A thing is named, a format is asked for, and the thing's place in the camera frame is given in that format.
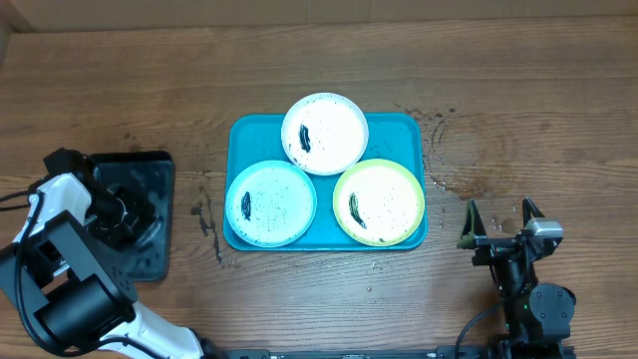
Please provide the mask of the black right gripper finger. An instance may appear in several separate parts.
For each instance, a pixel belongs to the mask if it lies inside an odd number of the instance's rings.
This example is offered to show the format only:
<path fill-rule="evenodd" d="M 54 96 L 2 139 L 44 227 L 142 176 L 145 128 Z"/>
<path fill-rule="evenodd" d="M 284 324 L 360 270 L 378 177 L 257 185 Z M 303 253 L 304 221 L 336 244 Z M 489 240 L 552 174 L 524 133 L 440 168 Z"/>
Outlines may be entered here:
<path fill-rule="evenodd" d="M 465 225 L 460 239 L 457 241 L 457 248 L 476 249 L 486 241 L 486 231 L 482 219 L 479 215 L 476 202 L 470 199 L 467 204 L 467 215 Z"/>
<path fill-rule="evenodd" d="M 538 209 L 530 196 L 526 196 L 522 200 L 522 216 L 523 224 L 527 224 L 532 218 L 544 217 L 544 214 Z"/>

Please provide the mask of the light blue plate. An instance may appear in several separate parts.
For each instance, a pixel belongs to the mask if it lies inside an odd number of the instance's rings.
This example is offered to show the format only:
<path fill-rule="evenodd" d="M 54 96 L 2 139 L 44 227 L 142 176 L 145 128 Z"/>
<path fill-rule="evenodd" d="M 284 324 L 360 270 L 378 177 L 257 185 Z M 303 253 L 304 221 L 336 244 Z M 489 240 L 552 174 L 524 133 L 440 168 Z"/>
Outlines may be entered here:
<path fill-rule="evenodd" d="M 284 161 L 262 161 L 231 183 L 225 217 L 243 241 L 275 248 L 299 239 L 312 224 L 317 194 L 310 177 Z"/>

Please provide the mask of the white plate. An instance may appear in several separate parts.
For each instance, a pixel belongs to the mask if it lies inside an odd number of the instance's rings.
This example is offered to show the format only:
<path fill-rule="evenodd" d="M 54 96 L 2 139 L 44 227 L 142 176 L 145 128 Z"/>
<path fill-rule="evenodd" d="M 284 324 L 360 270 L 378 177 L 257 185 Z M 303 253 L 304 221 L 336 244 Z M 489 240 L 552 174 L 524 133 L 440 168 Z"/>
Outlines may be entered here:
<path fill-rule="evenodd" d="M 289 160 L 312 175 L 344 172 L 363 156 L 369 139 L 365 115 L 348 98 L 316 93 L 285 114 L 281 143 Z"/>

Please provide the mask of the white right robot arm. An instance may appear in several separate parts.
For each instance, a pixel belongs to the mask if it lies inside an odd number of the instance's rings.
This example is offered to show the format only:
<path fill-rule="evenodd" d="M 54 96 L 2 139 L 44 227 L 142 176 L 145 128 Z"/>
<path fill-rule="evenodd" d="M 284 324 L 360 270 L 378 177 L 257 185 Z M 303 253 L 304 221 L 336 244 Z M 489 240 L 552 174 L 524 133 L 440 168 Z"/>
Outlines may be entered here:
<path fill-rule="evenodd" d="M 480 320 L 502 310 L 506 332 L 489 338 L 486 358 L 573 358 L 574 350 L 562 345 L 570 336 L 576 297 L 564 286 L 541 283 L 533 264 L 555 251 L 563 239 L 560 223 L 537 208 L 530 197 L 522 201 L 523 222 L 512 237 L 490 238 L 476 203 L 471 199 L 457 247 L 470 249 L 474 266 L 486 266 L 499 291 L 499 302 L 473 318 L 455 343 L 461 343 Z"/>

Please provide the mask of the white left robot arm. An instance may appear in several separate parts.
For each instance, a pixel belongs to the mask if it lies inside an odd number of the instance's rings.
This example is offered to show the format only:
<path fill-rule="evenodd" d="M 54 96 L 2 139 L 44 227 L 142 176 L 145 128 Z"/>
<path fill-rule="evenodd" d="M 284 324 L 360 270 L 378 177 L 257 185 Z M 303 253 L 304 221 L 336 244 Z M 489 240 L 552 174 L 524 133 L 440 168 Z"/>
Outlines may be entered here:
<path fill-rule="evenodd" d="M 1 289 L 29 337 L 73 358 L 219 358 L 190 328 L 144 306 L 139 282 L 166 277 L 174 164 L 164 151 L 58 149 L 26 190 L 28 216 L 1 252 Z"/>

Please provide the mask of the black water tray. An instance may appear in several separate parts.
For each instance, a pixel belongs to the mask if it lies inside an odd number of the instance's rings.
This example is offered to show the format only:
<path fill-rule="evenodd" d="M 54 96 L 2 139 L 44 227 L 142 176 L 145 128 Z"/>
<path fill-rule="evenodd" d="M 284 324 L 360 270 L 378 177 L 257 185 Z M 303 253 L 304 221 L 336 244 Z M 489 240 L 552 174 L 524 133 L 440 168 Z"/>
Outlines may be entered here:
<path fill-rule="evenodd" d="M 120 254 L 120 269 L 135 282 L 165 279 L 172 225 L 174 163 L 165 151 L 93 154 L 96 181 L 126 206 L 122 231 L 100 228 L 93 214 L 85 222 L 91 235 Z"/>

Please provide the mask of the blue plastic tray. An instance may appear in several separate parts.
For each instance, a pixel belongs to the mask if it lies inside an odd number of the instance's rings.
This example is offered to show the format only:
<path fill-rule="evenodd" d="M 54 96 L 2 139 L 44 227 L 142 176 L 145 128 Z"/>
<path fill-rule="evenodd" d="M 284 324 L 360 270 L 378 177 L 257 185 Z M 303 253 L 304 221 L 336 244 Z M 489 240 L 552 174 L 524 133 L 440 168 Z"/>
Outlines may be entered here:
<path fill-rule="evenodd" d="M 237 120 L 229 132 L 226 188 L 249 166 L 269 160 L 287 161 L 280 140 L 282 114 L 251 114 Z M 425 184 L 421 131 L 417 122 L 398 112 L 368 113 L 368 146 L 362 159 L 384 159 L 411 172 Z M 332 209 L 338 176 L 312 175 L 318 198 L 313 223 L 298 240 L 281 246 L 281 251 L 375 251 L 350 237 L 340 227 Z"/>

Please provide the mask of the yellow-rimmed plate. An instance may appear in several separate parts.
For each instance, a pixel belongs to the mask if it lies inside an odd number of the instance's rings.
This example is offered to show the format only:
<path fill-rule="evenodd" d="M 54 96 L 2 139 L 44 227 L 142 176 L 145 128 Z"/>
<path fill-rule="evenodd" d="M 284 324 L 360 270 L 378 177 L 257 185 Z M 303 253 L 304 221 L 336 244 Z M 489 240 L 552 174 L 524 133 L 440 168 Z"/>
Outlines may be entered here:
<path fill-rule="evenodd" d="M 390 247 L 414 234 L 422 223 L 425 195 L 405 167 L 383 159 L 359 162 L 341 174 L 333 191 L 340 227 L 367 246 Z"/>

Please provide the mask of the cardboard backdrop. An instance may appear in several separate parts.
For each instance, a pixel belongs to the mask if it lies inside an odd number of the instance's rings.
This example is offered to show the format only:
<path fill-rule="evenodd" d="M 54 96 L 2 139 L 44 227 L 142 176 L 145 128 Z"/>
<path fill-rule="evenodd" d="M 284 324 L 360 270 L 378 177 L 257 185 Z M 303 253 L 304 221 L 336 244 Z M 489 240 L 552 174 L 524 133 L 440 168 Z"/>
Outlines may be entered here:
<path fill-rule="evenodd" d="M 18 32 L 630 16 L 635 0 L 1 0 Z"/>

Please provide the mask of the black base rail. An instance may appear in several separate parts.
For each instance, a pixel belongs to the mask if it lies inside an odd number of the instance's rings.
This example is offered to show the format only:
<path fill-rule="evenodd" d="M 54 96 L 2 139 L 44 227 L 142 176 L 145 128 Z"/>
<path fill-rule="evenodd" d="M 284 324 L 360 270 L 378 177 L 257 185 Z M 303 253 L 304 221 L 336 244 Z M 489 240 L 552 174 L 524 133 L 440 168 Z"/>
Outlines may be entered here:
<path fill-rule="evenodd" d="M 488 359 L 500 358 L 486 346 L 461 346 L 455 354 L 454 345 L 438 346 L 435 349 L 418 350 L 373 350 L 373 351 L 297 351 L 271 352 L 265 349 L 228 350 L 229 359 Z"/>

